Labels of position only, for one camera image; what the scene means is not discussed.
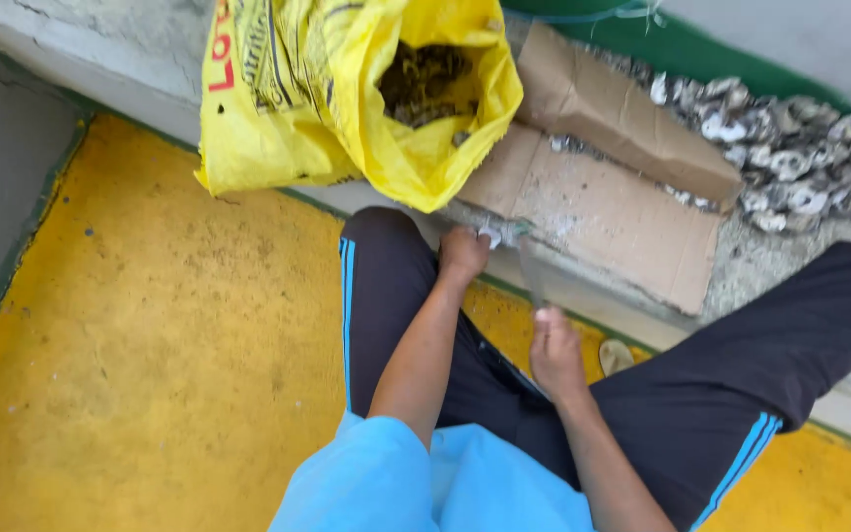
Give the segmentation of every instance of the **yellow sack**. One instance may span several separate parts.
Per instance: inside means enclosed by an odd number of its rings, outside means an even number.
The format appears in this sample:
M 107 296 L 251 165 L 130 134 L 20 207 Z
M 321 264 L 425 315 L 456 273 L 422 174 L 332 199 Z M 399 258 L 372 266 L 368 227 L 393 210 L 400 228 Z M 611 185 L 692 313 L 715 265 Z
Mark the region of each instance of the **yellow sack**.
M 472 68 L 451 92 L 474 116 L 415 130 L 384 116 L 376 85 L 400 40 L 463 48 Z M 365 176 L 423 212 L 455 196 L 523 97 L 496 0 L 219 0 L 202 85 L 196 177 L 212 195 Z

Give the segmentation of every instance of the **cardboard box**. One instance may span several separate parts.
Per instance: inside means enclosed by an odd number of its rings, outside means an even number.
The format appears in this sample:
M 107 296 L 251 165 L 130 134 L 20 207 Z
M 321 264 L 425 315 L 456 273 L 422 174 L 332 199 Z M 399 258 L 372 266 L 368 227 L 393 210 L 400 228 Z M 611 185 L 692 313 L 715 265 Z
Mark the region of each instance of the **cardboard box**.
M 524 100 L 517 119 L 572 134 L 645 176 L 720 201 L 730 210 L 743 182 L 700 135 L 656 106 L 634 80 L 535 22 L 517 60 Z
M 721 217 L 680 204 L 622 166 L 556 153 L 512 124 L 458 199 L 533 222 L 549 244 L 688 315 L 702 310 Z

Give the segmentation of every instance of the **concrete ledge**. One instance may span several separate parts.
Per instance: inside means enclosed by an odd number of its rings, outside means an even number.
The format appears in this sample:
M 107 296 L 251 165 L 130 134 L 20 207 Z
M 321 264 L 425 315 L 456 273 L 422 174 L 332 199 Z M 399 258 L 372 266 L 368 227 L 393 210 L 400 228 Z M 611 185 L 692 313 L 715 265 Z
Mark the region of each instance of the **concrete ledge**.
M 195 145 L 208 4 L 131 4 L 121 16 L 123 7 L 108 12 L 109 7 L 80 0 L 70 7 L 56 0 L 0 0 L 0 49 L 44 79 Z M 127 26 L 130 19 L 141 22 Z M 347 214 L 371 204 L 398 206 L 366 183 L 297 191 Z M 437 245 L 447 223 L 417 212 L 410 215 Z M 753 233 L 737 217 L 729 219 L 720 231 L 714 277 L 699 319 L 680 316 L 647 297 L 621 295 L 567 258 L 550 258 L 545 284 L 555 303 L 661 350 L 762 294 L 835 239 L 851 239 L 851 222 L 826 224 L 821 233 L 808 237 L 777 238 Z M 523 287 L 514 252 L 495 252 L 488 272 Z M 813 417 L 851 434 L 851 376 L 817 404 Z

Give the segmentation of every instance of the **yellow painted floor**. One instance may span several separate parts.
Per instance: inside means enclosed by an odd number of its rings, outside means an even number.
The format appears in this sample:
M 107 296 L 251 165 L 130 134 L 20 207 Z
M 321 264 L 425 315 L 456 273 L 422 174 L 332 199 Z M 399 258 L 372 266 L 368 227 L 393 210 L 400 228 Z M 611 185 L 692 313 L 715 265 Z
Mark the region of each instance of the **yellow painted floor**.
M 106 115 L 71 163 L 0 310 L 0 531 L 265 530 L 333 435 L 341 221 L 197 164 Z M 525 301 L 465 308 L 526 368 Z M 777 437 L 703 530 L 851 531 L 851 445 Z

